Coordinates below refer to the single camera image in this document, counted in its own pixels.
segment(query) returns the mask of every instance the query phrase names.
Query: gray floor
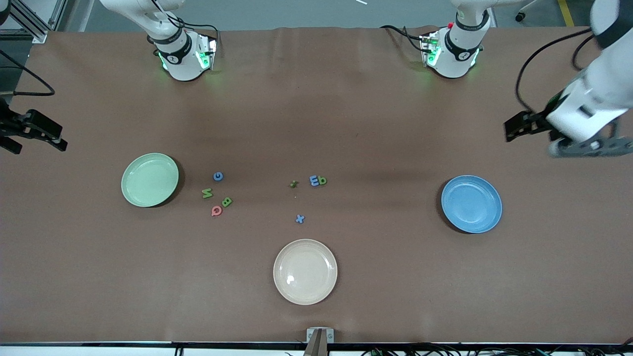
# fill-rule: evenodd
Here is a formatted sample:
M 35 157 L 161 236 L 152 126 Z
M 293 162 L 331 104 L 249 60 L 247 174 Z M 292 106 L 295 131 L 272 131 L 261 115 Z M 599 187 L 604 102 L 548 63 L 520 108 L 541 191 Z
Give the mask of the gray floor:
M 176 15 L 190 23 L 212 24 L 220 30 L 269 30 L 278 27 L 420 27 L 454 21 L 448 0 L 187 0 Z M 529 1 L 494 10 L 498 27 L 564 26 L 558 0 L 541 0 L 516 22 L 517 11 Z M 574 24 L 589 24 L 592 0 L 567 0 Z M 61 26 L 66 31 L 136 32 L 130 20 L 103 7 L 100 0 L 72 0 Z M 0 41 L 9 55 L 25 63 L 29 41 Z M 0 66 L 8 65 L 0 58 Z M 21 71 L 0 68 L 0 91 L 15 88 Z

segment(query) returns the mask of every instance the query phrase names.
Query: black cable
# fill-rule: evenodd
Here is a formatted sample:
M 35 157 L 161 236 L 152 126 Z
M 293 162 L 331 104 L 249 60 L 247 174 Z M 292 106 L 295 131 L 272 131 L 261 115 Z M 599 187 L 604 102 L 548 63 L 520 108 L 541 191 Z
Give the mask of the black cable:
M 563 347 L 563 345 L 558 345 L 558 347 L 556 347 L 554 350 L 548 352 L 548 355 L 551 355 L 552 353 L 555 353 L 556 351 L 558 351 L 561 347 Z
M 392 25 L 384 25 L 384 26 L 380 26 L 380 28 L 381 28 L 381 29 L 394 30 L 394 31 L 396 31 L 397 33 L 399 33 L 399 34 L 401 34 L 401 35 L 403 35 L 403 36 L 407 36 L 407 37 L 409 37 L 410 39 L 417 39 L 417 40 L 419 40 L 419 39 L 420 39 L 419 37 L 416 37 L 416 36 L 414 36 L 414 35 L 407 34 L 407 33 L 403 32 L 401 29 L 399 29 L 399 28 L 397 28 L 397 27 L 395 27 L 395 26 L 392 26 Z M 427 32 L 427 33 L 425 33 L 425 34 L 421 34 L 420 36 L 428 35 L 428 34 L 430 34 L 430 33 L 431 33 L 431 32 Z
M 158 6 L 158 3 L 156 2 L 156 0 L 152 0 L 152 3 L 154 3 L 154 6 L 159 9 L 161 12 L 163 12 L 163 10 L 160 8 L 160 6 Z M 181 19 L 180 17 L 172 17 L 170 16 L 167 12 L 164 12 L 164 14 L 167 16 L 167 18 L 169 19 L 169 22 L 172 23 L 172 25 L 180 28 L 180 29 L 190 29 L 193 30 L 192 27 L 211 27 L 213 30 L 215 30 L 215 32 L 218 33 L 218 36 L 220 36 L 220 31 L 217 29 L 217 27 L 213 26 L 213 25 L 195 25 L 193 23 L 188 23 L 185 22 L 183 19 Z
M 406 27 L 403 27 L 402 30 L 404 31 L 404 35 L 406 36 L 406 39 L 409 40 L 409 43 L 413 46 L 413 48 L 417 49 L 420 52 L 424 52 L 424 53 L 431 53 L 430 49 L 424 49 L 424 48 L 420 48 L 418 46 L 415 45 L 415 43 L 413 43 L 413 40 L 411 39 L 411 36 L 409 35 L 409 33 L 406 31 Z
M 456 348 L 449 346 L 449 345 L 443 345 L 444 348 L 448 348 L 451 349 L 453 351 L 455 351 L 457 353 L 458 356 L 461 356 L 461 352 L 459 352 Z
M 501 353 L 495 353 L 494 356 L 534 356 L 534 353 L 531 351 L 519 351 L 514 348 L 496 348 L 496 347 L 487 347 L 482 348 L 480 350 L 475 351 L 475 356 L 479 356 L 480 352 L 484 351 L 500 351 Z
M 377 347 L 376 350 L 381 351 L 382 356 L 385 356 L 385 354 L 387 354 L 386 356 L 398 356 L 398 354 L 395 351 L 390 350 L 388 348 Z
M 410 346 L 405 348 L 404 353 L 406 356 L 420 356 L 420 354 Z
M 176 351 L 173 353 L 173 356 L 183 356 L 185 353 L 185 348 L 181 345 L 176 344 Z
M 570 345 L 570 344 L 565 344 L 565 345 L 561 345 L 557 348 L 555 348 L 555 351 L 558 350 L 561 347 L 565 347 L 565 349 L 567 350 L 573 350 L 574 351 L 581 351 L 582 353 L 584 353 L 585 356 L 605 356 L 605 355 L 620 355 L 623 356 L 624 352 L 622 350 L 620 350 L 620 348 L 627 346 L 629 343 L 631 343 L 631 341 L 633 340 L 627 340 L 624 343 L 622 343 L 621 345 L 617 345 L 617 346 L 604 346 L 606 348 L 606 351 L 600 349 L 600 348 L 587 348 L 586 346 L 582 346 L 582 345 Z
M 47 87 L 48 90 L 49 90 L 49 92 L 13 91 L 13 95 L 14 96 L 18 96 L 18 95 L 24 95 L 24 96 L 51 96 L 51 95 L 55 95 L 55 89 L 53 89 L 53 87 L 51 87 L 47 82 L 45 82 L 44 79 L 40 78 L 39 75 L 31 72 L 30 69 L 28 69 L 27 67 L 25 67 L 22 64 L 20 64 L 20 62 L 14 60 L 10 55 L 6 54 L 2 49 L 0 49 L 0 54 L 3 55 L 6 59 L 8 59 L 11 62 L 13 62 L 13 64 L 18 66 L 18 68 L 24 70 L 25 72 L 27 72 L 30 75 L 32 75 L 33 78 L 39 80 L 39 82 L 44 84 L 44 86 Z
M 559 42 L 562 42 L 566 39 L 570 39 L 570 38 L 574 38 L 576 36 L 580 36 L 582 34 L 586 34 L 588 32 L 590 32 L 591 29 L 585 29 L 582 31 L 578 31 L 578 32 L 574 32 L 572 34 L 563 36 L 561 38 L 555 39 L 547 44 L 545 44 L 544 46 L 542 46 L 541 48 L 537 49 L 534 53 L 532 53 L 532 55 L 527 58 L 527 60 L 525 61 L 525 63 L 523 63 L 523 66 L 521 67 L 521 70 L 519 70 L 518 72 L 518 77 L 517 77 L 517 83 L 515 84 L 515 96 L 517 97 L 517 101 L 529 112 L 529 113 L 534 113 L 534 109 L 532 109 L 524 100 L 523 98 L 521 98 L 521 94 L 519 93 L 519 86 L 521 84 L 521 78 L 523 77 L 523 72 L 525 71 L 525 69 L 527 68 L 527 65 L 530 64 L 530 62 L 534 59 L 534 57 L 536 57 L 539 53 L 543 52 L 545 49 L 547 49 L 550 46 L 553 46 Z
M 432 348 L 436 348 L 436 350 L 434 350 L 435 353 L 437 353 L 438 355 L 442 356 L 442 351 L 446 354 L 446 356 L 453 356 L 453 353 L 448 350 L 448 348 L 452 349 L 453 351 L 457 352 L 457 354 L 459 356 L 461 356 L 461 353 L 457 350 L 455 350 L 454 348 L 448 346 L 448 345 L 436 345 L 433 343 L 428 343 L 426 344 L 427 346 L 430 346 Z
M 593 39 L 595 37 L 595 35 L 591 35 L 587 38 L 585 38 L 584 40 L 582 40 L 582 42 L 578 45 L 578 47 L 576 47 L 576 49 L 574 49 L 573 54 L 572 54 L 572 67 L 573 69 L 576 69 L 576 72 L 579 72 L 581 70 L 583 70 L 584 68 L 582 68 L 581 66 L 578 65 L 578 61 L 577 58 L 578 57 L 578 53 L 580 52 L 580 50 L 584 47 L 584 45 L 586 45 L 589 41 L 591 41 L 591 39 Z

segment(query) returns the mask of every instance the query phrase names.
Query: beige plate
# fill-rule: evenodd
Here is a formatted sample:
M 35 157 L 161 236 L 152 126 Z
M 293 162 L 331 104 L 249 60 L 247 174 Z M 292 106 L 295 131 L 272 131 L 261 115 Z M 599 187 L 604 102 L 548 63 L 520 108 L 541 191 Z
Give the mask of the beige plate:
M 327 297 L 338 276 L 334 255 L 324 244 L 301 239 L 277 255 L 273 278 L 284 298 L 299 305 L 316 304 Z

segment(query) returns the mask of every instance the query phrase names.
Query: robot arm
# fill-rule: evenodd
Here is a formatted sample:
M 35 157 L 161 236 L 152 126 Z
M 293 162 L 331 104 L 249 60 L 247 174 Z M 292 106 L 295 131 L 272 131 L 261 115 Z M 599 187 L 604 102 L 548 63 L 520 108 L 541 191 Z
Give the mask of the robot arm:
M 459 78 L 475 65 L 481 40 L 490 28 L 488 8 L 521 0 L 451 0 L 457 7 L 455 23 L 423 38 L 424 63 L 439 75 Z
M 10 9 L 11 0 L 0 0 L 0 25 L 9 17 Z M 19 65 L 11 57 L 7 56 L 7 59 Z M 22 145 L 10 138 L 11 136 L 37 139 L 48 142 L 60 151 L 66 151 L 68 143 L 61 138 L 61 129 L 60 124 L 37 110 L 29 110 L 24 115 L 11 111 L 6 100 L 0 98 L 0 147 L 9 152 L 17 155 L 22 150 Z
M 550 130 L 554 157 L 621 156 L 633 140 L 618 135 L 618 117 L 633 108 L 633 0 L 600 0 L 591 28 L 602 52 L 538 114 L 525 111 L 505 123 L 506 140 Z M 601 134 L 610 127 L 607 136 Z
M 101 0 L 103 6 L 140 26 L 158 48 L 163 68 L 177 80 L 193 80 L 211 69 L 216 40 L 186 30 L 171 12 L 185 0 Z

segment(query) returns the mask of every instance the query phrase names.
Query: brown table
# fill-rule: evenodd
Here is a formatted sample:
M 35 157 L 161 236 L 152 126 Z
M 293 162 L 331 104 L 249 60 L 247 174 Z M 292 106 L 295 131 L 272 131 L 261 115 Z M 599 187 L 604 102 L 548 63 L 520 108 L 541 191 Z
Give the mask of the brown table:
M 50 34 L 27 65 L 57 94 L 12 108 L 58 121 L 68 151 L 20 140 L 19 156 L 0 153 L 0 340 L 293 341 L 330 326 L 345 342 L 623 341 L 633 156 L 553 159 L 546 134 L 503 134 L 521 109 L 523 61 L 572 31 L 493 29 L 458 80 L 385 30 L 226 32 L 216 70 L 187 83 L 142 33 Z M 574 76 L 581 39 L 534 61 L 529 103 Z M 39 86 L 23 76 L 20 88 Z M 166 205 L 137 208 L 121 175 L 154 151 L 178 161 L 182 184 Z M 327 185 L 312 189 L 313 174 Z M 501 194 L 486 234 L 457 232 L 438 211 L 460 174 Z M 211 218 L 225 196 L 233 205 Z M 339 265 L 332 294 L 308 307 L 272 280 L 299 238 Z

